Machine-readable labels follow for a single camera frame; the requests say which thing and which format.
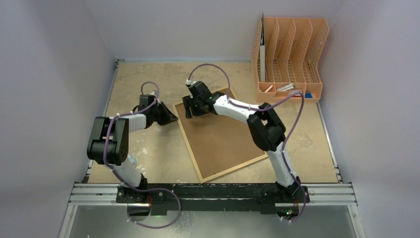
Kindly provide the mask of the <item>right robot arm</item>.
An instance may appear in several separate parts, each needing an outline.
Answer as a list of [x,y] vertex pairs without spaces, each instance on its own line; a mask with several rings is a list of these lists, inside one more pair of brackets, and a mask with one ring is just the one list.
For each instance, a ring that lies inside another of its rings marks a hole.
[[212,93],[202,81],[186,80],[190,95],[182,98],[185,116],[190,119],[205,114],[227,116],[247,124],[253,142],[265,151],[273,166],[279,198],[291,201],[298,194],[300,181],[289,164],[285,151],[285,125],[270,104],[260,106],[230,99],[222,92]]

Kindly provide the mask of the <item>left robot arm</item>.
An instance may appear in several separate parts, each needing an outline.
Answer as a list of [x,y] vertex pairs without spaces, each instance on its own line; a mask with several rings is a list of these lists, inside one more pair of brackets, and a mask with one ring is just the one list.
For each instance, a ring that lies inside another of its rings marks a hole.
[[96,117],[87,145],[88,159],[110,169],[129,187],[128,196],[141,203],[148,196],[147,180],[128,158],[129,133],[149,128],[153,123],[164,126],[178,117],[153,94],[140,96],[134,112],[115,117]]

